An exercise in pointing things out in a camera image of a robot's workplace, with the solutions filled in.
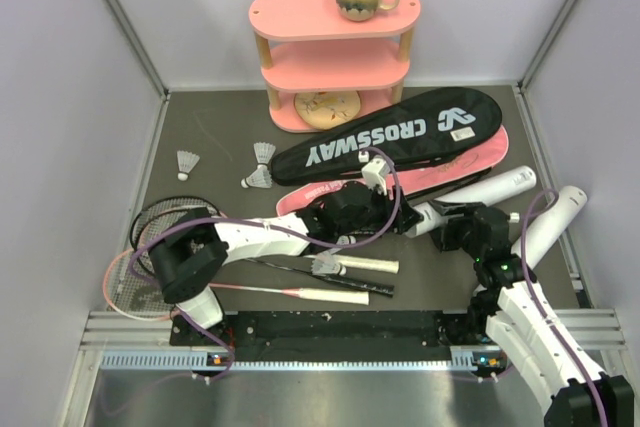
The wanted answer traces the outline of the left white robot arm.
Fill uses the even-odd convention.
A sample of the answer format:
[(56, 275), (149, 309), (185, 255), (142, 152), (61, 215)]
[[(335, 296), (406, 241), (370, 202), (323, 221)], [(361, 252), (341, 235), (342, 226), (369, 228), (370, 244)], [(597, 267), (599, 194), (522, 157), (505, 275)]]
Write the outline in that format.
[(350, 181), (284, 216), (234, 219), (189, 212), (139, 249), (148, 254), (163, 300), (192, 321), (205, 343), (226, 334), (227, 321), (209, 287), (226, 264), (265, 256), (302, 257), (364, 246), (387, 233), (405, 234), (424, 219), (404, 193)]

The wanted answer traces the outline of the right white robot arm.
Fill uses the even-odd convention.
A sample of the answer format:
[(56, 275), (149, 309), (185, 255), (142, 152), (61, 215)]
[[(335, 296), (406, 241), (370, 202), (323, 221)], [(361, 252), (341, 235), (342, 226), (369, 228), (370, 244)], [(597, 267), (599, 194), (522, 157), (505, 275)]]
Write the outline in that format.
[(482, 289), (471, 300), (466, 327), (493, 341), (534, 393), (547, 426), (631, 426), (635, 396), (627, 379), (596, 363), (549, 305), (533, 268), (584, 207), (585, 193), (563, 188), (544, 211), (527, 210), (521, 236), (509, 238), (514, 214), (482, 203), (435, 201), (443, 218), (432, 239), (441, 251), (472, 257)]

